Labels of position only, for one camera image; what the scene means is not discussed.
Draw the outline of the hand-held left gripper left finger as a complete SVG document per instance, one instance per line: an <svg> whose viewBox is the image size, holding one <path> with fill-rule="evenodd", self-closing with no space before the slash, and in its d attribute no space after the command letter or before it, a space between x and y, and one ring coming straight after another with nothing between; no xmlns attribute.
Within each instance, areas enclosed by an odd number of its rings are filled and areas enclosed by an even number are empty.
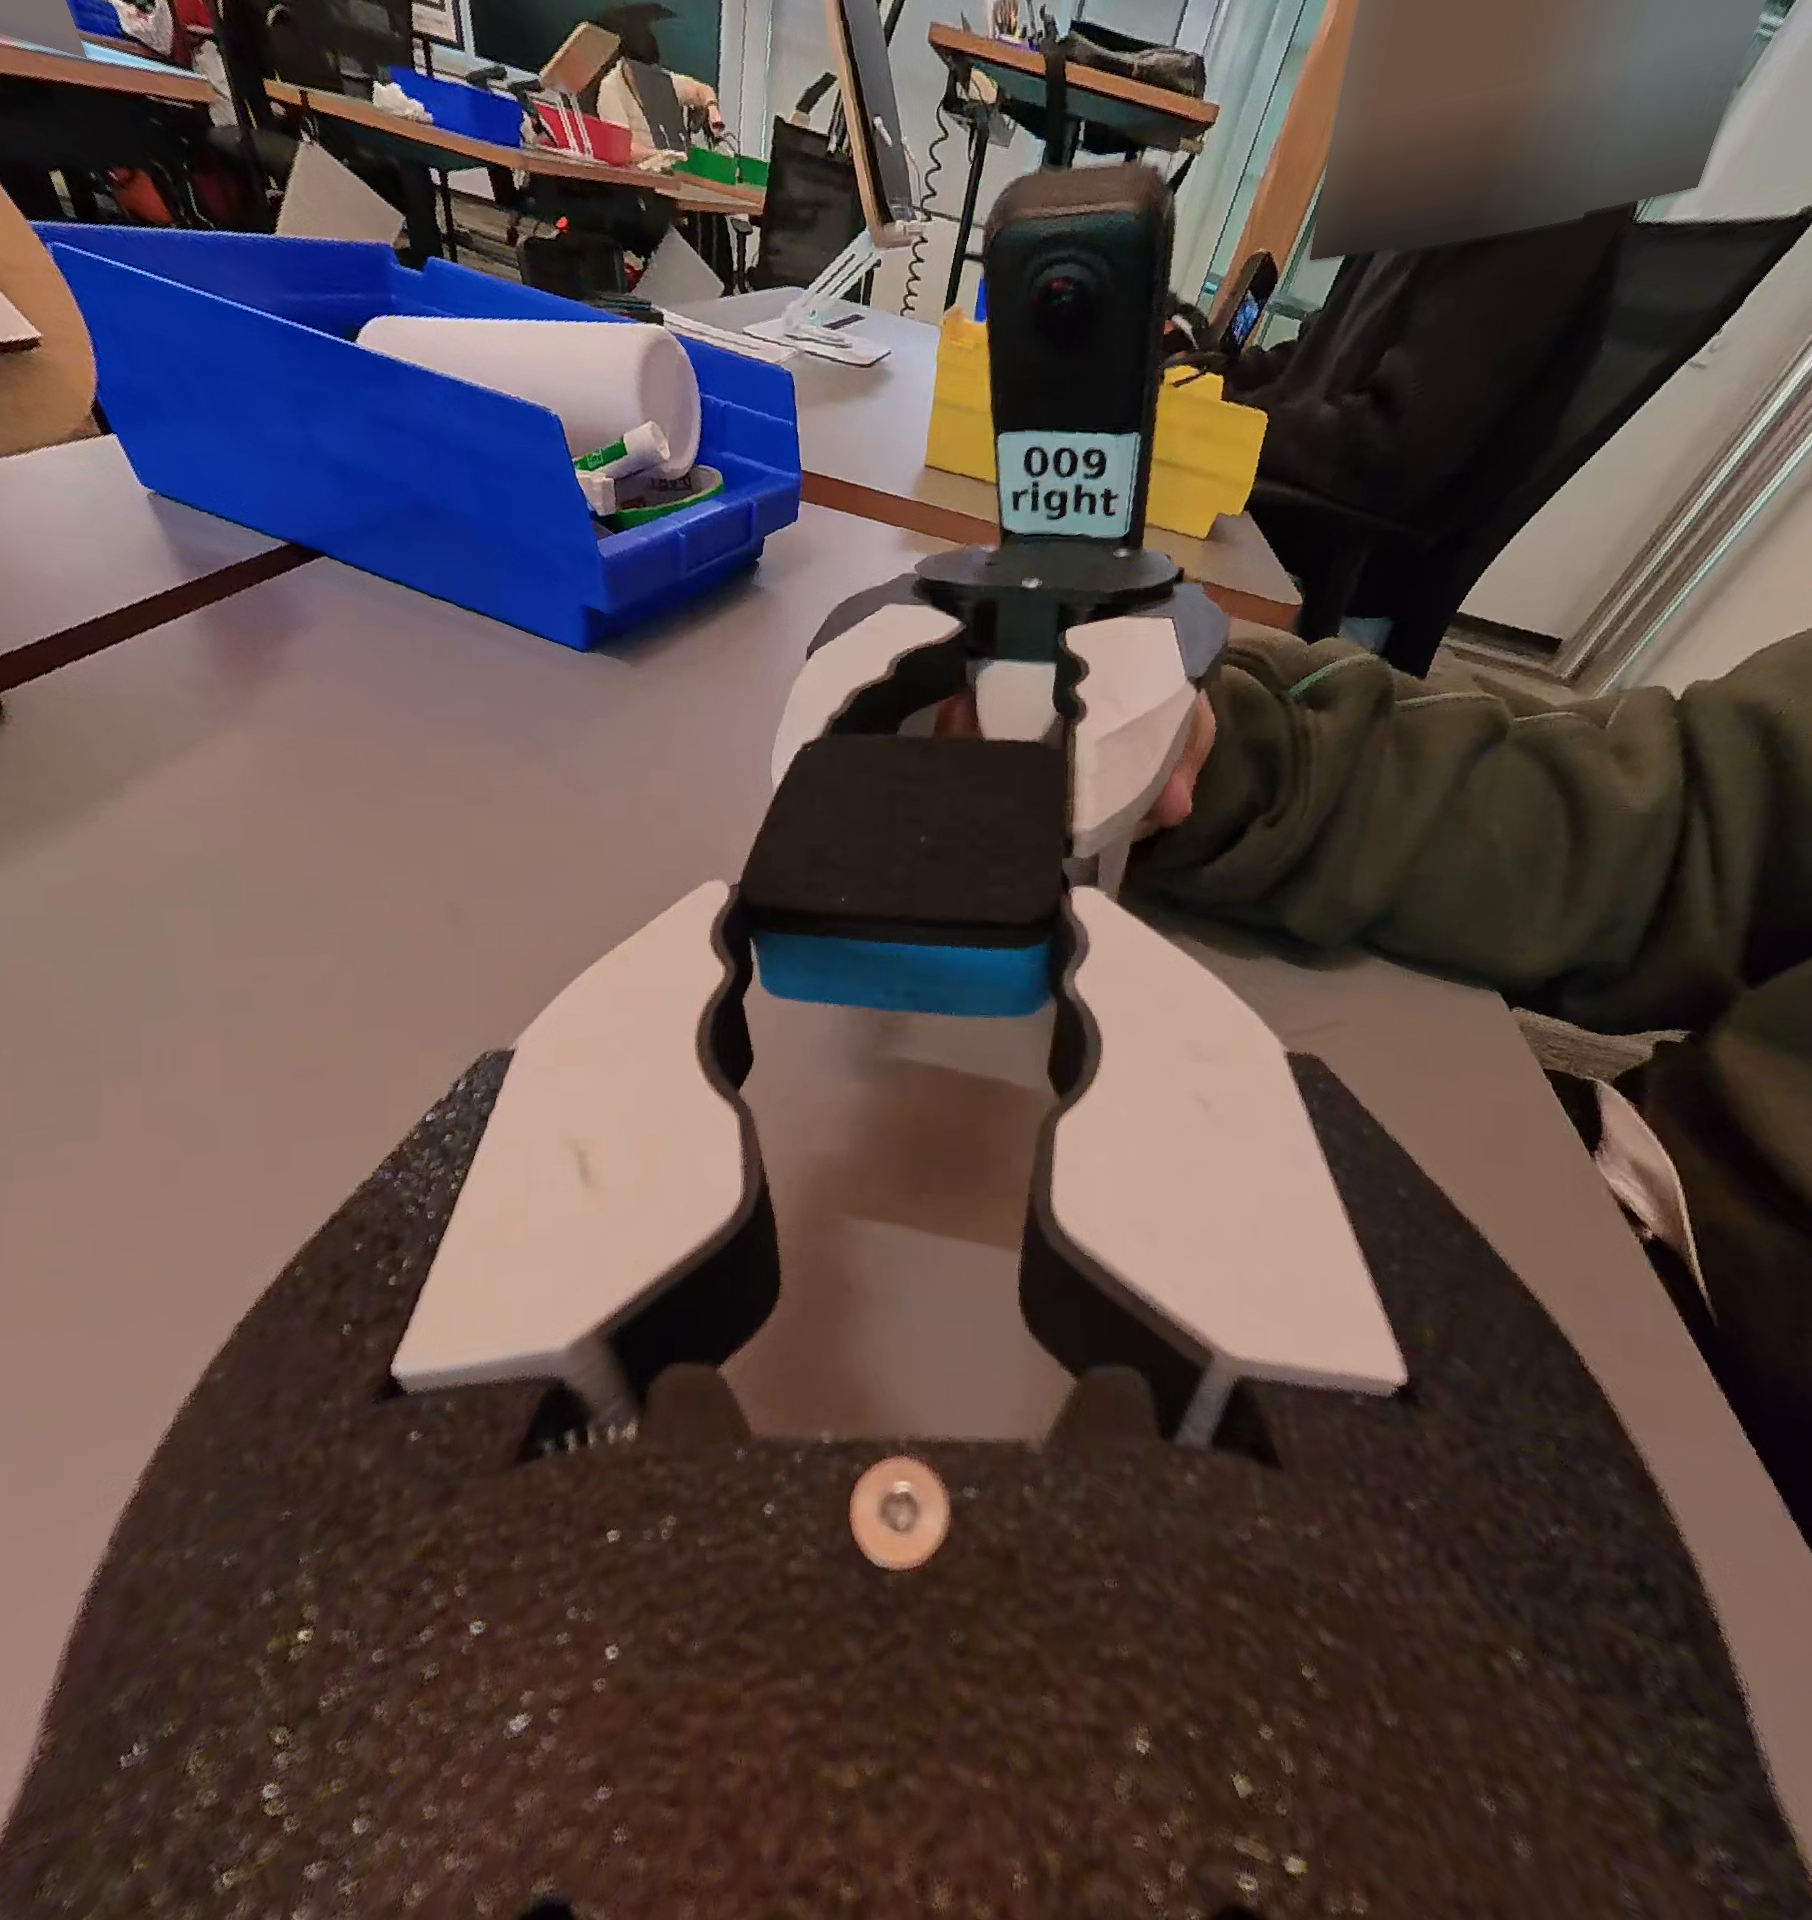
<svg viewBox="0 0 1812 1920"><path fill-rule="evenodd" d="M694 887L517 1036L411 1318L406 1391L543 1379L644 1396L722 1366L779 1294L743 907Z"/></svg>

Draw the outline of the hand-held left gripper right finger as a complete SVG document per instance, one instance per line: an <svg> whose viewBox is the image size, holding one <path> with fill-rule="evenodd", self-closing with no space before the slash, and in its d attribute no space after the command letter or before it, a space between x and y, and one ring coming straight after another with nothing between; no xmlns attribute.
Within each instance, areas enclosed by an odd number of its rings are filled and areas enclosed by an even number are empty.
<svg viewBox="0 0 1812 1920"><path fill-rule="evenodd" d="M1133 1372L1158 1434L1199 1447L1243 1386L1408 1388L1293 1058L1092 885L1062 900L1048 1073L1017 1308L1054 1362Z"/></svg>

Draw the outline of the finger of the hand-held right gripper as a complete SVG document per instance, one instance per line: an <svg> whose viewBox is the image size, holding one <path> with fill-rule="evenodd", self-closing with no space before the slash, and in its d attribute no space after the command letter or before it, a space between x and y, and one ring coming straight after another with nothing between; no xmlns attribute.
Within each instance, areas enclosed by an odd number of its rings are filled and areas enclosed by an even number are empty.
<svg viewBox="0 0 1812 1920"><path fill-rule="evenodd" d="M1062 634L1073 665L1065 725L1068 856L1113 900L1141 825L1192 732L1197 687L1170 613L1123 613Z"/></svg>
<svg viewBox="0 0 1812 1920"><path fill-rule="evenodd" d="M966 657L963 622L927 604L882 604L819 638L774 732L774 785L830 732L895 732L963 679Z"/></svg>

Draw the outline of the blue eraser with black felt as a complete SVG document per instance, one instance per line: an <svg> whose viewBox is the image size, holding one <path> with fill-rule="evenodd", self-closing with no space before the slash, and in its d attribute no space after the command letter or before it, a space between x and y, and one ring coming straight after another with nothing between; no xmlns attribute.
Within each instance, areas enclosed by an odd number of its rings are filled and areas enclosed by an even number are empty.
<svg viewBox="0 0 1812 1920"><path fill-rule="evenodd" d="M1057 746L819 736L740 871L756 977L788 1002L1029 1018L1052 996L1068 837Z"/></svg>

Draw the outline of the blue storage bin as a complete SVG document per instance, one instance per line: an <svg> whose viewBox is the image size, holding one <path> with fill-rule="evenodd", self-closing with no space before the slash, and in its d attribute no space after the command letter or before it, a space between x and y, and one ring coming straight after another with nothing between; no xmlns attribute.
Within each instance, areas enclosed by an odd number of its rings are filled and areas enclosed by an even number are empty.
<svg viewBox="0 0 1812 1920"><path fill-rule="evenodd" d="M798 519L798 392L777 363L689 341L697 460L719 492L598 528L559 415L402 362L385 318L543 324L588 347L657 325L389 246L36 221L94 347L98 399L159 495L585 651L680 612Z"/></svg>

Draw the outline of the person's right forearm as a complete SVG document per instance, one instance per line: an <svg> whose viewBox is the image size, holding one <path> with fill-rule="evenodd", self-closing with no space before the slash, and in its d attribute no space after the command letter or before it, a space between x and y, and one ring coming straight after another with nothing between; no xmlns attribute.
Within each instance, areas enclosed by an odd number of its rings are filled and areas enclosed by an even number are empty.
<svg viewBox="0 0 1812 1920"><path fill-rule="evenodd" d="M1601 1033L1751 997L1812 1032L1812 629L1672 691L1549 703L1338 638L1232 641L1189 814L1133 885Z"/></svg>

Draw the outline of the person's right hand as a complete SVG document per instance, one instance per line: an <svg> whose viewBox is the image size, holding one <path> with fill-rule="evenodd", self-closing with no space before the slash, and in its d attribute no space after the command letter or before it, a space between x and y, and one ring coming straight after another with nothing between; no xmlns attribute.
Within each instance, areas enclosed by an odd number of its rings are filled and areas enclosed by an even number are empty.
<svg viewBox="0 0 1812 1920"><path fill-rule="evenodd" d="M944 697L937 707L934 707L932 734L936 738L978 738L982 734L980 710L969 685ZM1172 828L1180 828L1189 817L1197 780L1211 753L1215 736L1217 720L1210 696L1204 689L1195 689L1181 751L1172 762L1158 796L1131 828L1130 841L1133 845L1153 839Z"/></svg>

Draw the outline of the yellow bin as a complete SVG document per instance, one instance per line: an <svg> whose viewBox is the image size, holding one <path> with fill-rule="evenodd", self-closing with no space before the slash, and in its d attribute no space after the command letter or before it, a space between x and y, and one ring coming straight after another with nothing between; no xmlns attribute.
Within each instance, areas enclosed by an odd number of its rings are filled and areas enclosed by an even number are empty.
<svg viewBox="0 0 1812 1920"><path fill-rule="evenodd" d="M1240 516L1268 436L1264 412L1224 398L1224 377L1165 371L1158 394L1145 522L1207 539L1221 516ZM978 482L996 478L989 420L989 327L949 307L937 325L927 468Z"/></svg>

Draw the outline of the green tape roll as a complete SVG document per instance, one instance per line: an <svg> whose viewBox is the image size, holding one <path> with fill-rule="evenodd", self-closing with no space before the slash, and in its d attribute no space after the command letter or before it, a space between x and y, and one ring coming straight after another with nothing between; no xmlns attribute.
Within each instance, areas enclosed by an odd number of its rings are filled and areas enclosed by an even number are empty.
<svg viewBox="0 0 1812 1920"><path fill-rule="evenodd" d="M723 489L723 472L704 461L678 476L665 476L657 469L631 472L611 482L605 511L596 508L594 513L611 531L628 531L708 503L719 497Z"/></svg>

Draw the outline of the wooden top standing desk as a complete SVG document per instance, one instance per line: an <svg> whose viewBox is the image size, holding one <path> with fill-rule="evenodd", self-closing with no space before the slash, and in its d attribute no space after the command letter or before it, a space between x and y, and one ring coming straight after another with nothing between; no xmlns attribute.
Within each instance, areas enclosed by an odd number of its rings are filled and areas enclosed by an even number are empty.
<svg viewBox="0 0 1812 1920"><path fill-rule="evenodd" d="M1043 51L1022 41L936 21L927 48L956 80L962 98L988 102L1007 121L1043 118ZM1062 64L1062 125L1068 155L1138 158L1201 151L1221 110L1176 87L1113 73L1082 60Z"/></svg>

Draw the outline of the wooden pillar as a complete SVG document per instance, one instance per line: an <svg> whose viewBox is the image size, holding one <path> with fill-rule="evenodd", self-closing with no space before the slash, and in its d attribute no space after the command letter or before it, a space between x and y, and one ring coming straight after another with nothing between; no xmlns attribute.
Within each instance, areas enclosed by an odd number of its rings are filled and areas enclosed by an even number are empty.
<svg viewBox="0 0 1812 1920"><path fill-rule="evenodd" d="M1256 182L1228 282L1258 252L1270 254L1280 269L1287 268L1298 252L1326 174L1357 5L1324 4L1272 151Z"/></svg>

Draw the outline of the black board on white stand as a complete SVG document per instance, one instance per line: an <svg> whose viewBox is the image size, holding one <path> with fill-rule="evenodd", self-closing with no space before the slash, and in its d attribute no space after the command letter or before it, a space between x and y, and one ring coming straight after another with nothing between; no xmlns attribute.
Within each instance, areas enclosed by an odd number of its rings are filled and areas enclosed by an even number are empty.
<svg viewBox="0 0 1812 1920"><path fill-rule="evenodd" d="M842 100L858 188L862 223L826 268L769 318L750 322L742 335L760 341L765 357L870 370L889 356L885 341L858 324L830 324L828 307L863 282L885 254L910 252L926 235L926 207L917 162L903 135L889 43L876 2L826 2L833 77Z"/></svg>

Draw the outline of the white paper sheets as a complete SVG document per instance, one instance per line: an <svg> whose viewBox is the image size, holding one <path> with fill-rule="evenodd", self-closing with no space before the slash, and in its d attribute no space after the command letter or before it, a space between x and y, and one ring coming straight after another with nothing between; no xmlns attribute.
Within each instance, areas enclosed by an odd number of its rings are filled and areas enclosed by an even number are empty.
<svg viewBox="0 0 1812 1920"><path fill-rule="evenodd" d="M667 306L657 307L657 320L681 341L709 346L758 363L785 366L799 353L799 347L785 338L761 338L750 329L722 325Z"/></svg>

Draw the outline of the grey cardboard sheet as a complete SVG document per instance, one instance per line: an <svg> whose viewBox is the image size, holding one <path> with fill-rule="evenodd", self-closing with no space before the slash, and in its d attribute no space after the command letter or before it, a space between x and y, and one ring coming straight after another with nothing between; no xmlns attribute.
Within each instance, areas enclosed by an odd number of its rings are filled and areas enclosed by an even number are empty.
<svg viewBox="0 0 1812 1920"><path fill-rule="evenodd" d="M293 159L273 219L279 237L381 244L395 250L406 215L312 138L293 141Z"/></svg>
<svg viewBox="0 0 1812 1920"><path fill-rule="evenodd" d="M670 225L631 283L631 295L665 312L687 312L726 295L726 282L687 240Z"/></svg>

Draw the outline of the white cylinder roll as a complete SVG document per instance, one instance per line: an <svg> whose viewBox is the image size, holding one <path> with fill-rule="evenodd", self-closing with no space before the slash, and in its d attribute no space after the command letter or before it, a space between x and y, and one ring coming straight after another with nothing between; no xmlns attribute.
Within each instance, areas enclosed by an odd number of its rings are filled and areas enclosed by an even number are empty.
<svg viewBox="0 0 1812 1920"><path fill-rule="evenodd" d="M357 327L355 343L543 406L578 457L650 421L667 447L664 473L697 464L699 380L687 347L659 324L383 313Z"/></svg>

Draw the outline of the red box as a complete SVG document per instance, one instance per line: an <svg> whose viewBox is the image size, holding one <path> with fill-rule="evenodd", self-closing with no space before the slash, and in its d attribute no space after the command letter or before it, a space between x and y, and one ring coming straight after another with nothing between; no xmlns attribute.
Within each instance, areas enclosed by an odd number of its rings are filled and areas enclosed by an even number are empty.
<svg viewBox="0 0 1812 1920"><path fill-rule="evenodd" d="M525 102L534 131L530 145L567 153L611 167L628 167L634 158L634 134L619 120L605 120L571 100L534 93Z"/></svg>

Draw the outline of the person's torso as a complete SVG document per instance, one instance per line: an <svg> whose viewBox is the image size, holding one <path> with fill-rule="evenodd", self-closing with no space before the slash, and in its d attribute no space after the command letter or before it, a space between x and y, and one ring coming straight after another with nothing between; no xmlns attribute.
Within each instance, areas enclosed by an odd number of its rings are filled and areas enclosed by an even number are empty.
<svg viewBox="0 0 1812 1920"><path fill-rule="evenodd" d="M1812 958L1566 1105L1812 1552Z"/></svg>

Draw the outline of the small blue bin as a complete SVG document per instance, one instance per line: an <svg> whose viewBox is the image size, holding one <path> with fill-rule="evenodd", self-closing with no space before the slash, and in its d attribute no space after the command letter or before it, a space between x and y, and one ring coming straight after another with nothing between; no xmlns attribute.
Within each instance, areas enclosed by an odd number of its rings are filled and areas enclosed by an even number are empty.
<svg viewBox="0 0 1812 1920"><path fill-rule="evenodd" d="M399 65L389 69L389 86L414 102L442 131L514 151L522 148L524 108L509 92Z"/></svg>

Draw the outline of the wooden sign board with paper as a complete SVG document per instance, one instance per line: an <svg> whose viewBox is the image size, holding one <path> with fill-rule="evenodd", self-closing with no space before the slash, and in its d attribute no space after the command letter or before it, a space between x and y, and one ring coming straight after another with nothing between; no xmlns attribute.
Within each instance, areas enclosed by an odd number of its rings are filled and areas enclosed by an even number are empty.
<svg viewBox="0 0 1812 1920"><path fill-rule="evenodd" d="M91 438L95 396L73 292L0 184L0 460Z"/></svg>

